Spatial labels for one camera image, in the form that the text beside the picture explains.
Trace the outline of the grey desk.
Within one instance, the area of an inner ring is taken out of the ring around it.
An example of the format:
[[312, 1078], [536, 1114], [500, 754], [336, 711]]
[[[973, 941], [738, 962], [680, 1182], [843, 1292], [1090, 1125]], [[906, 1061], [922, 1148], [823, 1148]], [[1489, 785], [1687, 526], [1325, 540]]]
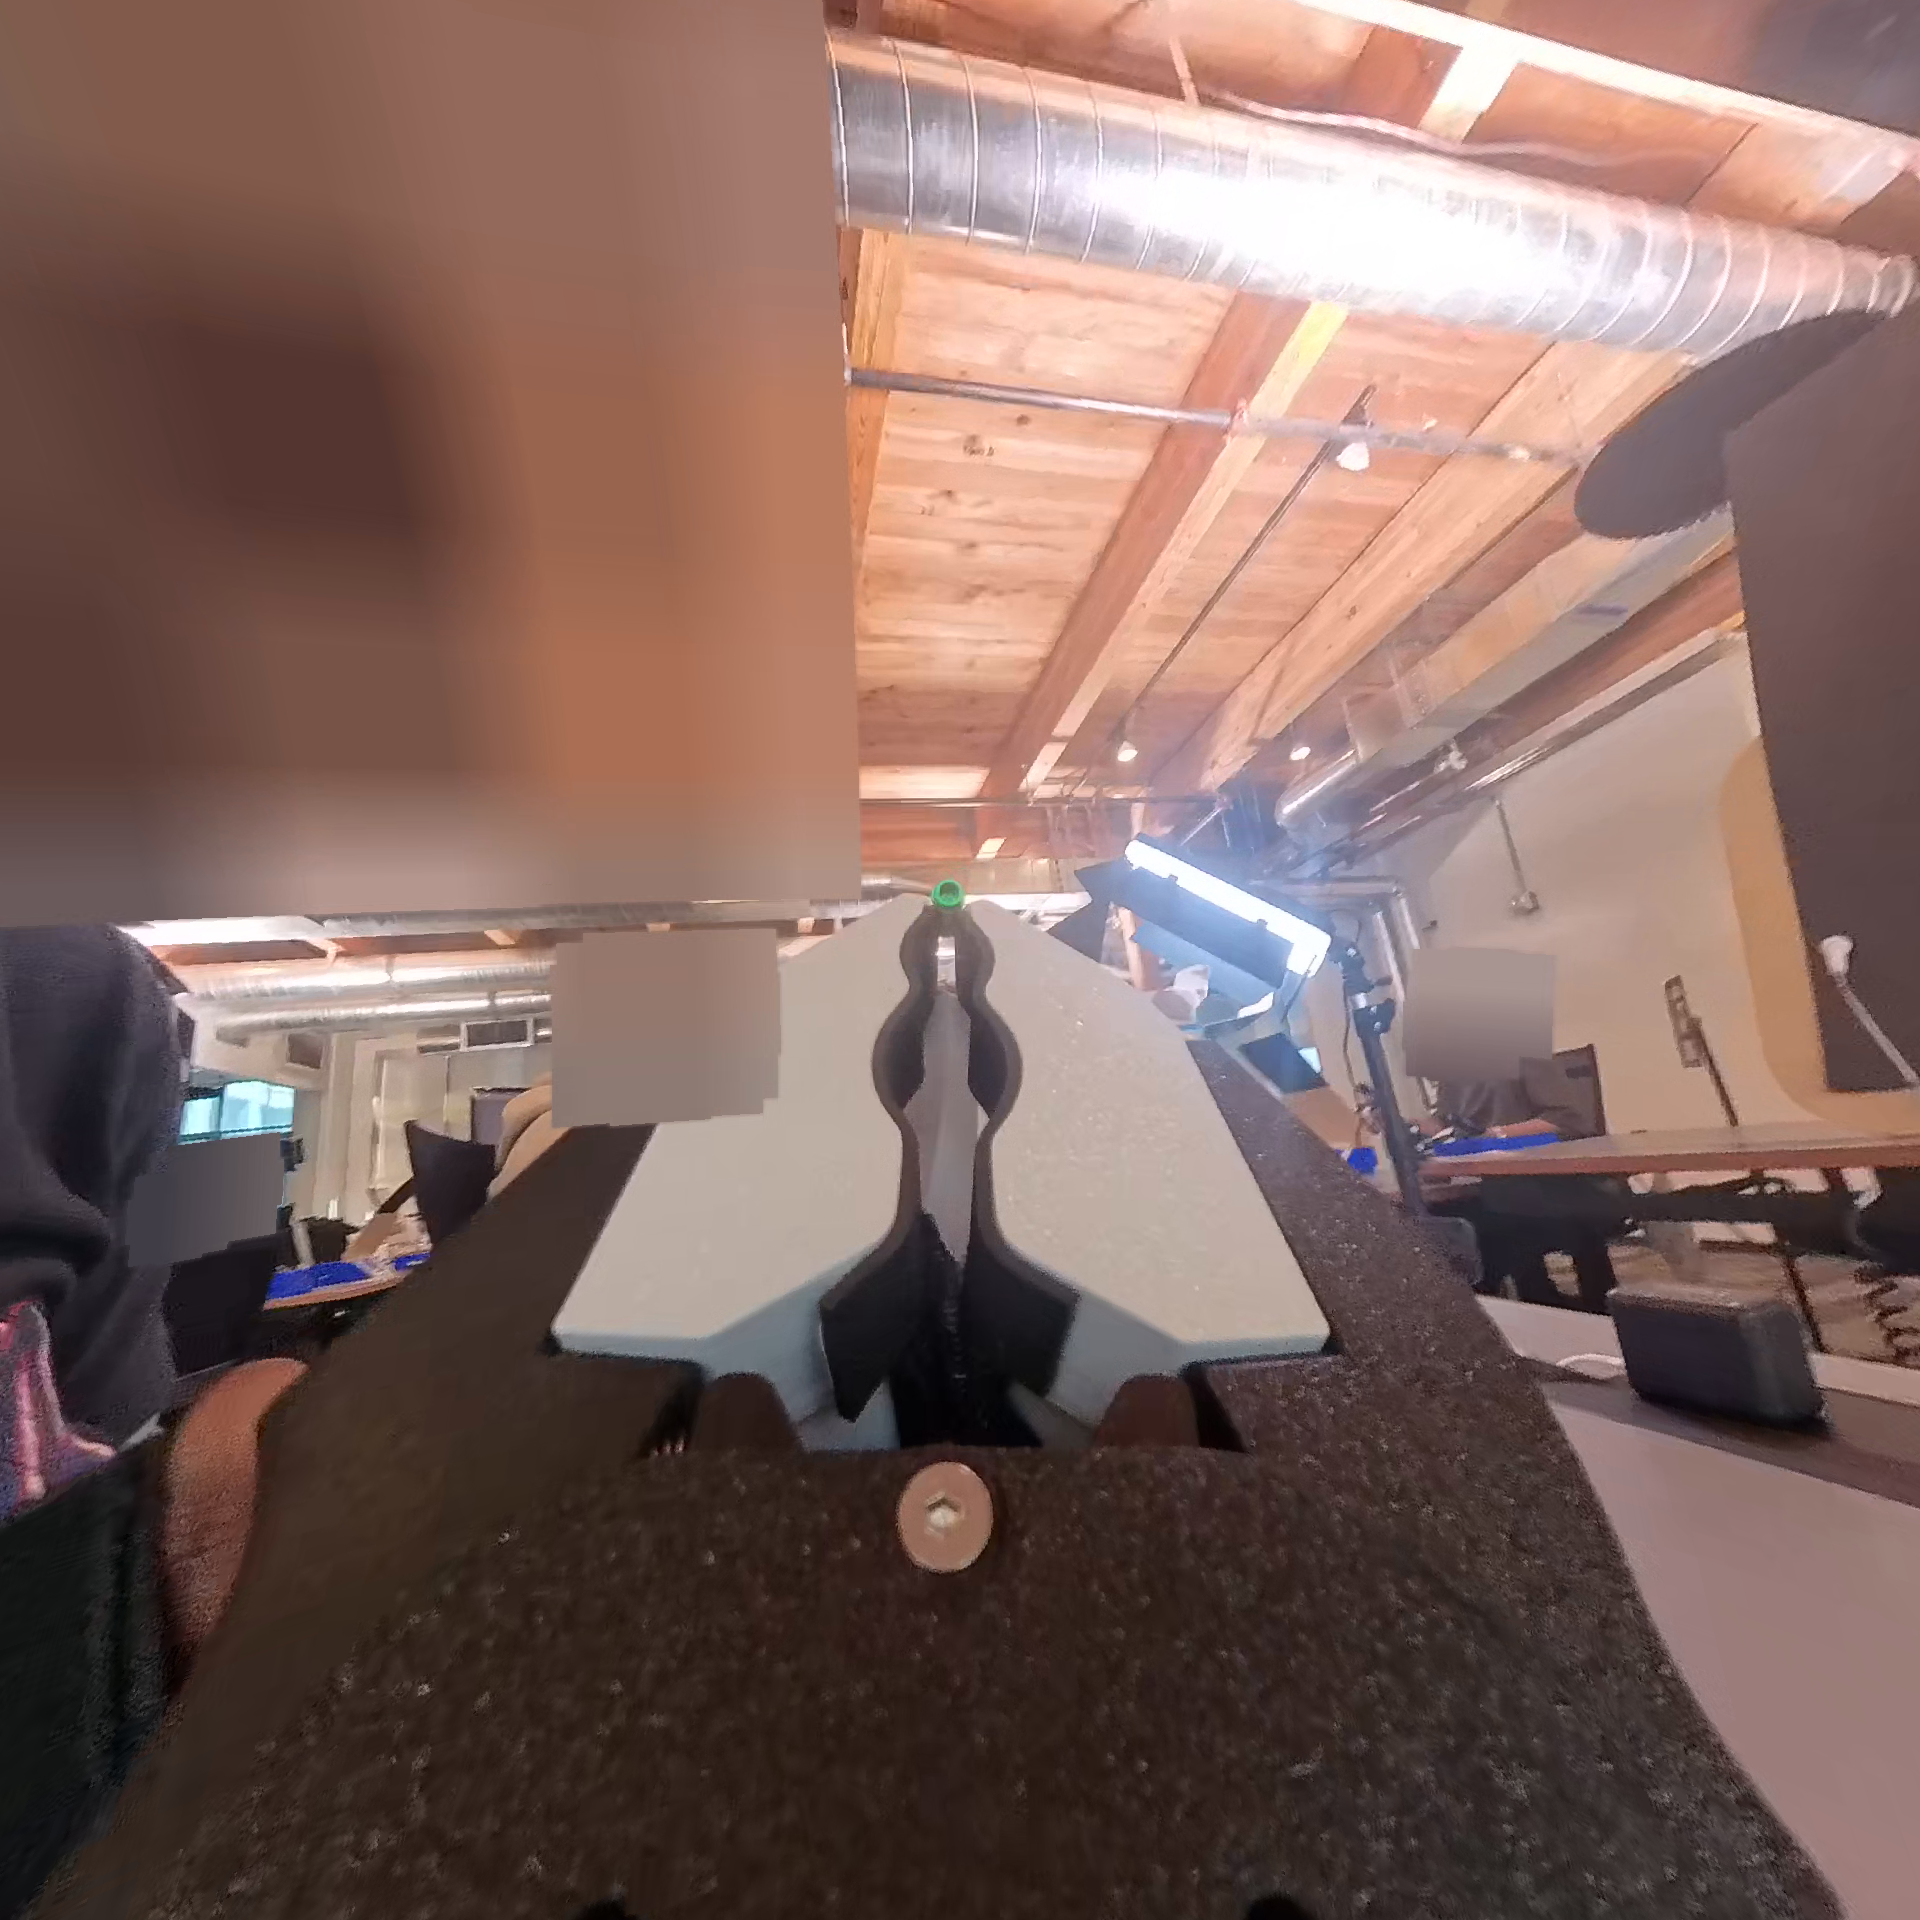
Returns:
[[1915, 1372], [1815, 1358], [1826, 1421], [1644, 1401], [1595, 1316], [1484, 1301], [1720, 1740], [1845, 1915], [1919, 1915]]

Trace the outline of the black office chair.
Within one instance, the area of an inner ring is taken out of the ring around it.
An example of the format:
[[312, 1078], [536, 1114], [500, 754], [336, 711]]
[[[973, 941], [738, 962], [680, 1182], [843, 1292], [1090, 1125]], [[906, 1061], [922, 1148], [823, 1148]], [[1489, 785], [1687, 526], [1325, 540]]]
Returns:
[[418, 1119], [402, 1126], [417, 1212], [434, 1250], [449, 1244], [490, 1199], [497, 1153], [490, 1143], [447, 1135]]

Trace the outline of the bright studio light panel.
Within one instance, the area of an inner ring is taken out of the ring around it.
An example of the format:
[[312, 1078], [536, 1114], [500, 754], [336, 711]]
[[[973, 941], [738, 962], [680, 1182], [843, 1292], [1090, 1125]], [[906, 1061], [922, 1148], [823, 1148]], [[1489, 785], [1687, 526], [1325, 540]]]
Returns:
[[1204, 867], [1196, 867], [1183, 853], [1148, 837], [1132, 837], [1120, 855], [1129, 879], [1116, 883], [1116, 895], [1141, 916], [1165, 929], [1187, 929], [1188, 939], [1203, 941], [1201, 929], [1224, 931], [1228, 922], [1248, 933], [1234, 933], [1231, 949], [1259, 953], [1259, 958], [1234, 961], [1236, 966], [1255, 974], [1299, 979], [1321, 969], [1333, 949], [1333, 933], [1291, 905], [1266, 900], [1245, 885], [1226, 879]]

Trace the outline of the black light stand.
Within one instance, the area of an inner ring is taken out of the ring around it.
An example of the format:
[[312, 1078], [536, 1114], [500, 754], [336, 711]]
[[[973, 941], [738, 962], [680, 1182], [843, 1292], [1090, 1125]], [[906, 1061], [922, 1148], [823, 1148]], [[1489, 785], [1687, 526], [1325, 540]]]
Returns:
[[1401, 939], [1401, 895], [1360, 893], [1333, 908], [1335, 935], [1331, 966], [1346, 1026], [1360, 1046], [1364, 1095], [1356, 1103], [1371, 1114], [1404, 1210], [1428, 1215], [1428, 1164], [1433, 1161], [1433, 1089], [1394, 1065], [1388, 1037], [1405, 1010], [1405, 941]]

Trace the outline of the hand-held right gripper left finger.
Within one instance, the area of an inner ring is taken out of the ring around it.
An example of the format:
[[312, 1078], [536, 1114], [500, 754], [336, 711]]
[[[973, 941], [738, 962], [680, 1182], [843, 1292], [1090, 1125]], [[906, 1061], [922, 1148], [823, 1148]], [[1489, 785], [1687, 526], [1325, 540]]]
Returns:
[[562, 1350], [759, 1377], [787, 1410], [866, 1410], [924, 1311], [922, 1146], [939, 939], [891, 900], [781, 964], [779, 1089], [658, 1125], [562, 1303]]

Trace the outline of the black board on white stand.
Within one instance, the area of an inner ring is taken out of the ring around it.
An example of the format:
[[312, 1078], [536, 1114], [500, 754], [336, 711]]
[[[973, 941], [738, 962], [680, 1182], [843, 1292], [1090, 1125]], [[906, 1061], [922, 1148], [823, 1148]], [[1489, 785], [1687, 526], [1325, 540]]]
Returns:
[[1594, 538], [1728, 509], [1831, 1092], [1915, 1091], [1919, 318], [1804, 321], [1683, 377], [1575, 490]]

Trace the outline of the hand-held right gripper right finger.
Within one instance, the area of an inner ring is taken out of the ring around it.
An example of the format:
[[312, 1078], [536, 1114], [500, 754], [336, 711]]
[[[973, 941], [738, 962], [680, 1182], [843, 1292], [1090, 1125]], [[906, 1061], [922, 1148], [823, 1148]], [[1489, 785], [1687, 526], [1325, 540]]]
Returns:
[[995, 1364], [1107, 1410], [1135, 1377], [1321, 1354], [1329, 1318], [1180, 1026], [995, 902], [969, 923]]

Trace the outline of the wooden table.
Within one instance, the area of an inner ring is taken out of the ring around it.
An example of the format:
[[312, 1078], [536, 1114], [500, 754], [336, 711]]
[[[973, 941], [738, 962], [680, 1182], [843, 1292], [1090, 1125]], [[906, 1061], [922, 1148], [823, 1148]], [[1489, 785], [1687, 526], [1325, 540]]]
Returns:
[[1464, 1179], [1603, 1178], [1636, 1179], [1675, 1172], [1845, 1172], [1849, 1167], [1915, 1167], [1919, 1133], [1833, 1131], [1815, 1125], [1698, 1126], [1556, 1141], [1505, 1135], [1472, 1154], [1421, 1156], [1421, 1185]]

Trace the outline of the person's dark clothing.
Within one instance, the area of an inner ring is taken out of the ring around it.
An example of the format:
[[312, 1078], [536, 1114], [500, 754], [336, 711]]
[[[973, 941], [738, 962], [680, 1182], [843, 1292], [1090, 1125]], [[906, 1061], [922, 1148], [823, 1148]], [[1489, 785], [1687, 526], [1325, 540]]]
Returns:
[[2, 1868], [20, 1913], [162, 1713], [157, 1446], [176, 1364], [137, 1185], [176, 1143], [173, 987], [127, 933], [2, 935]]

